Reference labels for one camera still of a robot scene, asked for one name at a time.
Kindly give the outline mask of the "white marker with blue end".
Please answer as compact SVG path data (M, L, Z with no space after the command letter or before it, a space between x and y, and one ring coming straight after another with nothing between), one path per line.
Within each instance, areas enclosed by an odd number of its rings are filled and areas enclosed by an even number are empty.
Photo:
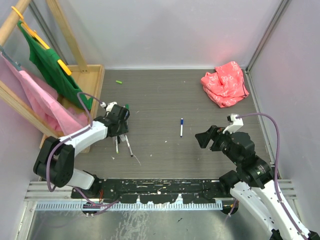
M180 124L180 137L183 137L183 124Z

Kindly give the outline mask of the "grey highlighter with orange tip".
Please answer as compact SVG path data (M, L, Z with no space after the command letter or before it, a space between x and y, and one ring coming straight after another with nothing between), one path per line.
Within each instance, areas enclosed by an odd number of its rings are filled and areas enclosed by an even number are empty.
M119 137L122 142L126 141L126 137L124 134L120 135Z

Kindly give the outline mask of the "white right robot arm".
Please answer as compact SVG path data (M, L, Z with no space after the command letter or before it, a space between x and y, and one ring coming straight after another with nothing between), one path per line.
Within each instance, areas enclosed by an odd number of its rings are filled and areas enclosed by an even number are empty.
M285 199L274 170L255 151L248 133L229 133L212 125L197 133L199 146L222 152L236 166L219 178L219 191L238 200L257 220L272 240L318 240L319 234L309 230Z

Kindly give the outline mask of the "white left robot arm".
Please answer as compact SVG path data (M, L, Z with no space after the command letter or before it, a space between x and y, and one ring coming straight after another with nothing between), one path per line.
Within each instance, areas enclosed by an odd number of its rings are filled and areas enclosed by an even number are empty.
M64 186L82 189L88 198L100 193L95 177L75 168L76 156L94 143L128 133L130 111L112 102L106 106L106 114L93 119L88 126L60 138L47 137L39 151L33 172L45 179L48 186Z

